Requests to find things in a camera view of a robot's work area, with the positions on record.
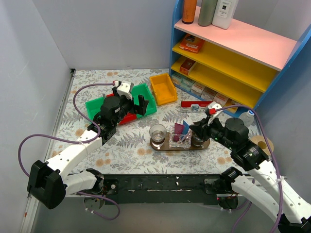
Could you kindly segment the blue toothpaste tube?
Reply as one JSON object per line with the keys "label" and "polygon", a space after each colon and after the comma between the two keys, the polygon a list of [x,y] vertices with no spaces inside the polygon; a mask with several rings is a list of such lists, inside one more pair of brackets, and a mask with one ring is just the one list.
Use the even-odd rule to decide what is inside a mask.
{"label": "blue toothpaste tube", "polygon": [[184,128],[183,128],[182,134],[187,135],[188,131],[189,131],[189,125],[186,121],[183,121],[183,126],[184,126]]}

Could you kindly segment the green translucent cup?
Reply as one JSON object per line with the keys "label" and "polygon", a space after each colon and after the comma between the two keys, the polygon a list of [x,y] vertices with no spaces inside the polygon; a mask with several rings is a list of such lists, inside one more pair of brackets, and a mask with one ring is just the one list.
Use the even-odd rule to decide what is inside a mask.
{"label": "green translucent cup", "polygon": [[204,141],[203,139],[200,139],[195,133],[191,137],[191,145],[193,147],[201,147],[206,148],[210,144],[210,139]]}

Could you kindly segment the pink toothpaste tube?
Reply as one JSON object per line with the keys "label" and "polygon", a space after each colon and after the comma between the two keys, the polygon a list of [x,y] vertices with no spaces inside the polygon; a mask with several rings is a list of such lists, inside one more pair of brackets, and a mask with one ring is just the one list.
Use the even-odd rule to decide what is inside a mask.
{"label": "pink toothpaste tube", "polygon": [[178,123],[174,124],[174,134],[173,134],[173,141],[174,142],[178,142],[179,141],[179,138],[182,135],[184,127],[185,127],[184,125],[181,125],[181,124],[178,124]]}

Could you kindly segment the clear textured acrylic holder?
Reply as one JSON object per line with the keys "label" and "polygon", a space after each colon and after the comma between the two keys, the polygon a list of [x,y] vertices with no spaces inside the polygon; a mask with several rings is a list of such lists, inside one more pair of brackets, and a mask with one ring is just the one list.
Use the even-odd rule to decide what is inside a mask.
{"label": "clear textured acrylic holder", "polygon": [[189,130],[188,133],[190,133],[190,134],[189,134],[188,138],[186,138],[185,141],[180,142],[180,139],[184,136],[184,135],[181,135],[179,138],[179,141],[174,142],[173,141],[174,126],[170,126],[170,129],[169,129],[169,148],[171,148],[171,149],[174,149],[174,148],[176,148],[176,149],[189,149],[191,147],[192,131]]}

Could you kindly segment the clear glass cup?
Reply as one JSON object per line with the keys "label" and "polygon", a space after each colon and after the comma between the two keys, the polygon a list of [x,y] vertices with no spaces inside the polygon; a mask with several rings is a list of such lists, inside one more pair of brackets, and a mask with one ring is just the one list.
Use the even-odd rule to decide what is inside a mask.
{"label": "clear glass cup", "polygon": [[164,144],[167,130],[165,126],[156,124],[149,129],[149,134],[152,145],[155,147],[161,147]]}

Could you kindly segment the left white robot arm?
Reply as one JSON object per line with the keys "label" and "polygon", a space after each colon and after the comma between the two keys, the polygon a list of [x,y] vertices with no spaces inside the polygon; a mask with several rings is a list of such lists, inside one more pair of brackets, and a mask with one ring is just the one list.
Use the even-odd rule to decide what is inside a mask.
{"label": "left white robot arm", "polygon": [[116,127],[128,113],[145,115],[149,101],[138,95],[138,104],[135,104],[131,90],[126,83],[114,87],[113,95],[104,98],[92,125],[77,141],[59,155],[45,162],[38,160],[32,165],[27,191],[48,209],[58,206],[66,195],[81,190],[99,194],[103,190],[99,172],[93,169],[75,175],[70,172],[116,133]]}

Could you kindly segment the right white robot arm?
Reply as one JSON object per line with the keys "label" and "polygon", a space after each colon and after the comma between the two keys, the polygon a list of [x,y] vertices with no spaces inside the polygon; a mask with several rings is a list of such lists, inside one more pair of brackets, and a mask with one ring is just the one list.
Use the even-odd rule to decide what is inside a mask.
{"label": "right white robot arm", "polygon": [[268,155],[249,139],[249,129],[241,119],[230,118],[222,125],[217,118],[205,118],[190,125],[190,129],[199,139],[211,138],[231,150],[233,161],[262,186],[256,187],[238,169],[230,167],[216,181],[224,192],[245,196],[273,221],[278,221],[281,233],[311,231],[311,205],[277,176]]}

